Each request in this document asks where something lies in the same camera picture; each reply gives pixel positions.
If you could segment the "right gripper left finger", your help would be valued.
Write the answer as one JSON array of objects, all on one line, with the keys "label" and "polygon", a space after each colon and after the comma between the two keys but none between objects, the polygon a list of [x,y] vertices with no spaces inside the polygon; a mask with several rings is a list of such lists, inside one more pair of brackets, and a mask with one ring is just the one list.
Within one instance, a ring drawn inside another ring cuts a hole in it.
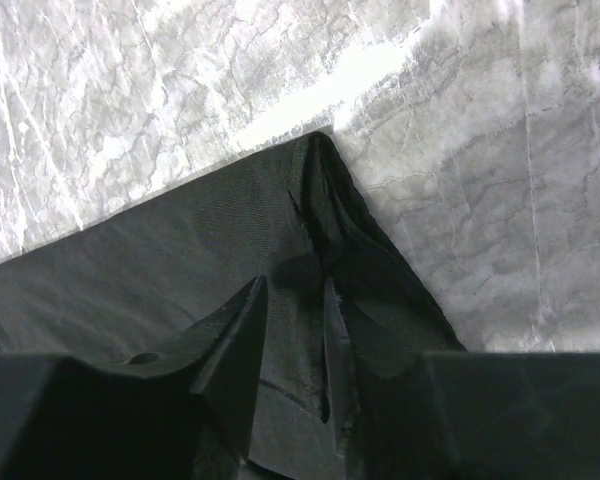
[{"label": "right gripper left finger", "polygon": [[249,457],[266,333],[257,277],[121,362],[0,351],[0,479],[234,479]]}]

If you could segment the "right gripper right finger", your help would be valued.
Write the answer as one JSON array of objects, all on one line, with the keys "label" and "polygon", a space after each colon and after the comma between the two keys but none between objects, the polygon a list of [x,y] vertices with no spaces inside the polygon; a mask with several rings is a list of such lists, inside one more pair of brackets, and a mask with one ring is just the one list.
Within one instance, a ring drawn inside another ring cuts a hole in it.
[{"label": "right gripper right finger", "polygon": [[408,352],[332,281],[324,353],[350,479],[600,479],[600,353]]}]

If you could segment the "black long sleeve shirt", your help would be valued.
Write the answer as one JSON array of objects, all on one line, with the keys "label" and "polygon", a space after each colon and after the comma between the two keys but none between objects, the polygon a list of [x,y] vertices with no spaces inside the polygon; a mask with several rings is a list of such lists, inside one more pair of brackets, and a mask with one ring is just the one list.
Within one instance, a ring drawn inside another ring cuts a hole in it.
[{"label": "black long sleeve shirt", "polygon": [[0,349],[123,360],[258,276],[269,304],[250,457],[299,479],[339,479],[344,463],[323,424],[325,280],[406,350],[461,344],[324,133],[0,264]]}]

